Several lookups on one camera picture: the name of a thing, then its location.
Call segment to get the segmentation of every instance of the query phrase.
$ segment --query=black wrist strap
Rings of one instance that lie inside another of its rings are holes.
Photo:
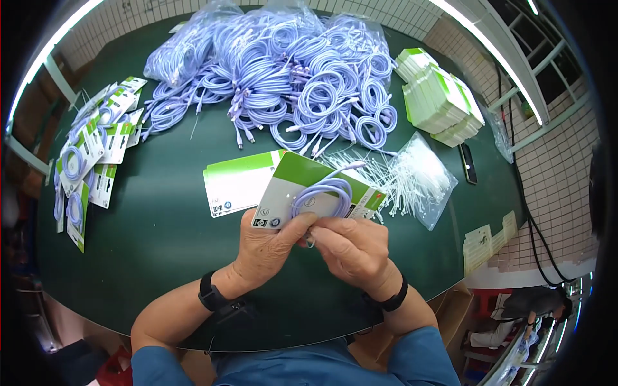
[[[385,301],[375,301],[372,299],[367,292],[363,292],[363,299],[374,306],[380,307],[387,313],[395,311],[397,308],[401,306],[404,302],[405,296],[408,294],[408,280],[405,279],[405,276],[401,275],[401,289],[399,293],[393,295],[390,299]]]
[[[227,306],[231,303],[231,300],[225,299],[221,292],[217,289],[217,286],[213,285],[210,282],[210,279],[213,277],[214,271],[205,274],[201,278],[200,282],[200,293],[198,297],[200,298],[201,303],[206,307],[207,310],[212,312],[217,312],[223,307]]]

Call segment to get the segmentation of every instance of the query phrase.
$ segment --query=wrist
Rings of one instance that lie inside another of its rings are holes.
[[[236,273],[232,264],[215,271],[210,282],[217,287],[219,293],[227,300],[234,300],[252,289],[249,288],[244,279]]]
[[[401,272],[399,272],[395,263],[389,259],[384,274],[378,283],[368,288],[363,288],[363,290],[375,301],[386,301],[401,291],[402,282]]]

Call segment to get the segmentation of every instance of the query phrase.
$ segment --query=person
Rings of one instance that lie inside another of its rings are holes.
[[[562,287],[555,290],[548,287],[515,288],[511,295],[500,295],[492,318],[498,326],[490,332],[468,332],[464,344],[472,347],[498,347],[515,323],[527,321],[523,339],[532,333],[537,317],[553,317],[558,324],[567,320],[573,303]]]
[[[370,220],[323,217],[304,212],[280,230],[251,227],[254,209],[240,225],[239,253],[210,279],[227,300],[254,290],[275,276],[292,246],[315,242],[330,272],[389,303],[401,294],[396,309],[384,311],[384,323],[401,339],[392,349],[387,373],[364,369],[347,350],[344,338],[285,350],[230,353],[211,362],[215,385],[459,385],[442,344],[438,322],[422,296],[404,281],[388,257],[388,231]],[[131,329],[134,386],[192,385],[174,356],[176,346],[212,312],[198,294],[200,280],[155,299]]]

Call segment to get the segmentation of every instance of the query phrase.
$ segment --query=hand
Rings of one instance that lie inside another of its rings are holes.
[[[226,299],[235,299],[275,276],[290,254],[292,245],[318,218],[313,212],[303,212],[281,230],[256,229],[251,226],[255,210],[247,210],[240,221],[238,257],[232,264],[215,272],[211,279]]]
[[[523,334],[523,340],[530,338],[530,334],[532,334],[532,326],[529,325],[526,329],[526,332]]]
[[[329,271],[376,301],[399,293],[401,273],[388,258],[388,229],[367,219],[323,217],[310,229]]]

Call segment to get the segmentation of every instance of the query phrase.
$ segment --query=green work table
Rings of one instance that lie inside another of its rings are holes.
[[[108,43],[81,87],[93,95],[108,83],[142,76],[148,55],[170,37],[168,31],[174,25],[188,17],[162,20]],[[423,46],[388,28],[386,39],[393,57],[404,48]],[[443,68],[464,79],[449,59],[429,51]],[[405,118],[402,84],[393,73],[391,104],[399,113],[399,122],[384,147],[390,151],[401,149],[416,130]],[[150,81],[144,87],[140,107],[156,85]],[[211,217],[202,171],[215,162],[279,147],[268,130],[253,130],[255,143],[245,141],[239,150],[234,126],[226,116],[228,108],[229,101],[204,105],[196,117],[193,107],[172,129],[127,150],[117,170],[109,209],[88,207],[83,254],[66,231],[56,233],[53,184],[42,188],[37,258],[47,293],[83,317],[128,335],[150,301],[234,260],[242,212]],[[50,152],[53,157],[65,142],[74,117],[75,111],[62,117]],[[523,217],[515,172],[498,153],[489,127],[467,141],[477,185],[466,182],[457,148],[448,148],[424,132],[423,136],[459,184],[431,232],[412,216],[391,218],[388,209],[383,215],[391,259],[428,300],[464,277],[465,233],[485,224],[496,233],[502,229],[502,217],[511,210],[519,224]],[[348,145],[337,140],[331,151]],[[208,320],[181,347],[270,350],[348,335],[381,322],[381,316],[369,312],[360,295],[360,290],[329,273],[317,250],[295,246],[280,273],[246,296],[258,311],[254,319],[240,316],[218,325]]]

